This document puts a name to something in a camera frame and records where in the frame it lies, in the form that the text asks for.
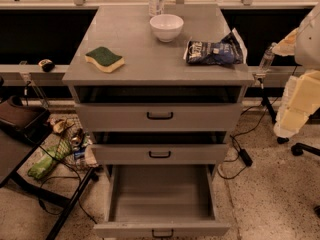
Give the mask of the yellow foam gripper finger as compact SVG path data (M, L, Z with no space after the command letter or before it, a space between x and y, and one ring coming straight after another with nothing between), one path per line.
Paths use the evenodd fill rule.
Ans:
M300 114L299 132L309 116L320 108L320 71L308 70L297 78L293 97L289 101L289 109Z
M277 43L272 52L279 56L293 56L295 54L295 44L298 29L292 30L284 39Z

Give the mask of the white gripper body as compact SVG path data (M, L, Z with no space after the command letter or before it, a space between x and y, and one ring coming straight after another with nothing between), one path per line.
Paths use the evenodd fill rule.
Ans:
M289 109L289 101L293 97L297 80L297 77L290 76L285 85L273 128L277 137L290 138L298 132L300 114Z

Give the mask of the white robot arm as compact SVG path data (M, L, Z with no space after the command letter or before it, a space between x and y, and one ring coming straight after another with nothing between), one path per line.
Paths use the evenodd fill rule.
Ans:
M272 52L293 56L295 62L305 69L301 76L289 77L274 125L278 137L290 138L320 108L320 4Z

